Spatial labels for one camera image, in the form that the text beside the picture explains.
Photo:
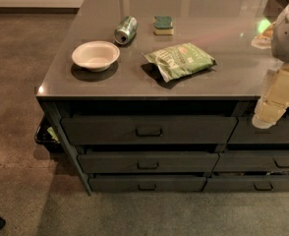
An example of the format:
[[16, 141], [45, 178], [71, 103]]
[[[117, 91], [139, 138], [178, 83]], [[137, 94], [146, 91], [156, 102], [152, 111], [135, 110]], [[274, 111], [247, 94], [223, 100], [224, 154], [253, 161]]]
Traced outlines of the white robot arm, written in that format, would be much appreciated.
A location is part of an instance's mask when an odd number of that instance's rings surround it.
[[283, 64], [263, 79], [263, 93], [252, 119], [252, 124], [259, 129], [275, 125], [289, 108], [289, 4], [268, 28], [268, 34], [272, 56]]

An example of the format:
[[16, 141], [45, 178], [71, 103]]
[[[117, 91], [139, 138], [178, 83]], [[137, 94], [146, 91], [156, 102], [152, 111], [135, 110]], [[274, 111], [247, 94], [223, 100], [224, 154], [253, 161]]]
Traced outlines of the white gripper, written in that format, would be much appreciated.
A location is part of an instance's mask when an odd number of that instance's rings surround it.
[[259, 129], [269, 129], [289, 107], [289, 63], [284, 63], [273, 76], [270, 86], [257, 102], [252, 124]]

